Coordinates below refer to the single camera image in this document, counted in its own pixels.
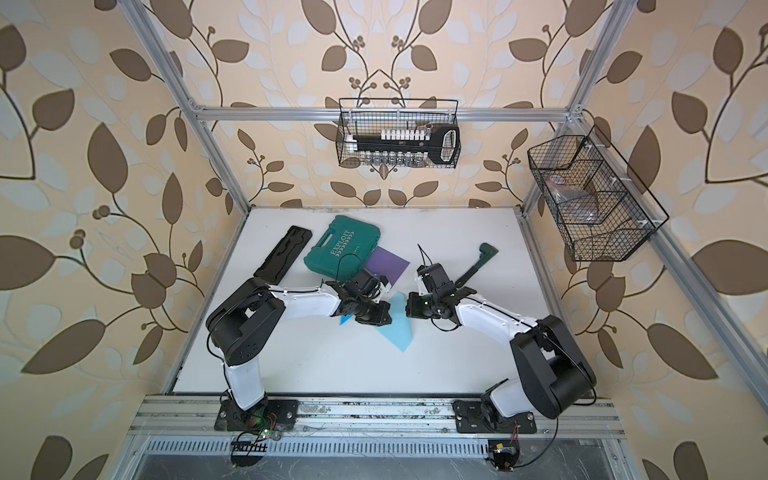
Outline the light blue square paper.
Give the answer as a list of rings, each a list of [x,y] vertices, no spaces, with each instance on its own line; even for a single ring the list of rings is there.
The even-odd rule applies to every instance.
[[[389,300],[391,323],[377,327],[376,330],[399,351],[405,352],[413,341],[411,319],[406,315],[407,297],[396,292]]]

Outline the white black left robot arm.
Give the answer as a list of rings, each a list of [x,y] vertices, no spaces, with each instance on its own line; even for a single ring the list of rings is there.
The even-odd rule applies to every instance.
[[[387,277],[366,268],[312,290],[280,288],[259,277],[246,280],[206,320],[231,400],[248,411],[266,398],[258,357],[281,320],[349,316],[363,325],[387,326],[392,317],[383,296],[390,288]]]

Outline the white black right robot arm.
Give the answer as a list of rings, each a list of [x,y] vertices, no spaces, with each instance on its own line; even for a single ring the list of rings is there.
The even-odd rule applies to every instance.
[[[408,294],[406,315],[448,320],[511,351],[516,377],[487,389],[480,403],[489,427],[537,411],[556,419],[586,394],[595,394],[596,375],[566,324],[554,315],[526,317],[492,304],[477,291],[450,280],[439,263],[417,269],[419,290]]]

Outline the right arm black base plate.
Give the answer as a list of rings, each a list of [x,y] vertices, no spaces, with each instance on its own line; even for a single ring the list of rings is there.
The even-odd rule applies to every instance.
[[[492,405],[480,400],[454,400],[456,430],[460,434],[535,434],[537,425],[532,412],[502,417]]]

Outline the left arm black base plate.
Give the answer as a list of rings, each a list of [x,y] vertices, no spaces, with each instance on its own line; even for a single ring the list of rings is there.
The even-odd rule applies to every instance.
[[[299,401],[263,398],[247,410],[241,409],[229,396],[220,397],[216,431],[291,430],[298,418]]]

